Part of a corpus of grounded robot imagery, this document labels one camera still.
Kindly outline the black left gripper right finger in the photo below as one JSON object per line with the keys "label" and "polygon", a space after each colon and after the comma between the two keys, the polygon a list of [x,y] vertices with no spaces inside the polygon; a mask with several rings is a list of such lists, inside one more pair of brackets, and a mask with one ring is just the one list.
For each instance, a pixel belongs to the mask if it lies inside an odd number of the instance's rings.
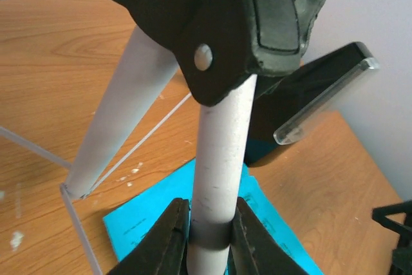
{"label": "black left gripper right finger", "polygon": [[260,222],[248,203],[237,200],[227,266],[228,274],[307,275]]}

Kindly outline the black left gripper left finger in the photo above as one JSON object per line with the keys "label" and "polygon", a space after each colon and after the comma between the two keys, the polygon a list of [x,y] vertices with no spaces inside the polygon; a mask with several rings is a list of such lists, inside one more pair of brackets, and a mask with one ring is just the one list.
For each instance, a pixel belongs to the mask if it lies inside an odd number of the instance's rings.
{"label": "black left gripper left finger", "polygon": [[187,274],[189,201],[175,198],[143,240],[109,274]]}

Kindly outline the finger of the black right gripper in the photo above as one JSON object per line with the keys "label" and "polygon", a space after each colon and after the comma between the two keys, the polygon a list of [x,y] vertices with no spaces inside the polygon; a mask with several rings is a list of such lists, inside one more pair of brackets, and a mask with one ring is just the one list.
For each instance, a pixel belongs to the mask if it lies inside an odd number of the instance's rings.
{"label": "finger of the black right gripper", "polygon": [[411,274],[411,200],[376,207],[371,218],[384,228],[398,234],[391,253],[389,275]]}

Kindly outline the blue sheet music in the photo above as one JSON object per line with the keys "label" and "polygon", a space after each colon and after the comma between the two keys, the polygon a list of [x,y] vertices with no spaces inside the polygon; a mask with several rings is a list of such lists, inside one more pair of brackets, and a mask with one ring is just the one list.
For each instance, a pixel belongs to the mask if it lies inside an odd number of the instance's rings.
{"label": "blue sheet music", "polygon": [[[195,163],[195,159],[185,163],[103,217],[118,261],[122,261],[141,242],[173,198],[192,198]],[[271,237],[297,264],[308,274],[323,273],[265,196],[246,165],[242,169],[239,195],[248,203]]]}

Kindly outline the white tripod music stand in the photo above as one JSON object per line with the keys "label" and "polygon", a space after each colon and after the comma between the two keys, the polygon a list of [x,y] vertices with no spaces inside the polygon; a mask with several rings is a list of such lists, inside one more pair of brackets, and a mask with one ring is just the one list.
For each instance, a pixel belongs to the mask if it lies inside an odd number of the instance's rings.
{"label": "white tripod music stand", "polygon": [[296,71],[325,0],[112,0],[136,28],[61,191],[84,198],[177,69],[200,104],[189,274],[223,274],[254,99]]}

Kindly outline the black metronome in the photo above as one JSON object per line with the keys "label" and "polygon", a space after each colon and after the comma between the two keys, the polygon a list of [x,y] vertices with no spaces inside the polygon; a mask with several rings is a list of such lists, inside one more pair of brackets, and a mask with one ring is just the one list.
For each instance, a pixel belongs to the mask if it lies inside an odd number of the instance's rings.
{"label": "black metronome", "polygon": [[291,145],[277,144],[273,138],[274,131],[324,90],[320,82],[335,76],[333,65],[352,65],[365,57],[374,56],[364,43],[347,44],[306,63],[283,79],[276,88],[256,99],[248,131],[245,165],[252,166],[273,151]]}

